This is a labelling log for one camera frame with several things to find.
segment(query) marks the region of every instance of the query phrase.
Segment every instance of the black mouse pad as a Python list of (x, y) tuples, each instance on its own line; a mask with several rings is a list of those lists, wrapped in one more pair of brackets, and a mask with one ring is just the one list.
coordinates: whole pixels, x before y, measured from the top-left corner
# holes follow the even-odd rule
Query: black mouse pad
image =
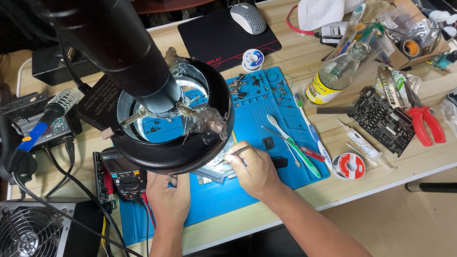
[(246, 32), (224, 9), (178, 25), (190, 57), (205, 62), (218, 72), (241, 64), (246, 50), (255, 48), (263, 55), (281, 49), (281, 44), (267, 25), (259, 35)]

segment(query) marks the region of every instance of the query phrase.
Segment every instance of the computer mouse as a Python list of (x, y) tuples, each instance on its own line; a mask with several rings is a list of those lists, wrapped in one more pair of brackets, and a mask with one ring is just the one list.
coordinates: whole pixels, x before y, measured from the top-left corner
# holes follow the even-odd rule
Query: computer mouse
[(249, 34), (258, 35), (265, 31), (266, 22), (259, 10), (247, 3), (236, 4), (230, 9), (230, 14)]

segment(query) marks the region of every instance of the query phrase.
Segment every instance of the glass bottle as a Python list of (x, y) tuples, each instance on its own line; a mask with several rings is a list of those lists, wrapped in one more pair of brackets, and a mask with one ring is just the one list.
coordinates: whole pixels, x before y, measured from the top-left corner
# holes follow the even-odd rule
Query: glass bottle
[(306, 86), (306, 98), (314, 105), (329, 103), (351, 84), (360, 61), (369, 53), (370, 45), (358, 41), (346, 53), (325, 62)]

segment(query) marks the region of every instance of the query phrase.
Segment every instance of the floor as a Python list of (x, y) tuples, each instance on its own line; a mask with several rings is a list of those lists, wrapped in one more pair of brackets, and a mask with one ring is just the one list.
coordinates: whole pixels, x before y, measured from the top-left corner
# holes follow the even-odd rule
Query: floor
[[(421, 182), (457, 182), (457, 168)], [(321, 212), (374, 257), (457, 256), (457, 194), (410, 193), (404, 186)]]

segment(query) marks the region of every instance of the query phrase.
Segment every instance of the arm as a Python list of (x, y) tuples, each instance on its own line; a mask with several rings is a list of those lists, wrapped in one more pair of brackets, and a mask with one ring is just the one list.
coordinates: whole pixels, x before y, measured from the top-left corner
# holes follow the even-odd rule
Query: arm
[(284, 185), (268, 153), (251, 148), (239, 156), (230, 155), (246, 145), (241, 141), (232, 146), (225, 160), (234, 168), (240, 186), (278, 215), (309, 257), (372, 257), (359, 242)]
[(176, 178), (148, 171), (146, 194), (156, 221), (149, 257), (181, 257), (182, 231), (191, 203), (189, 174)]

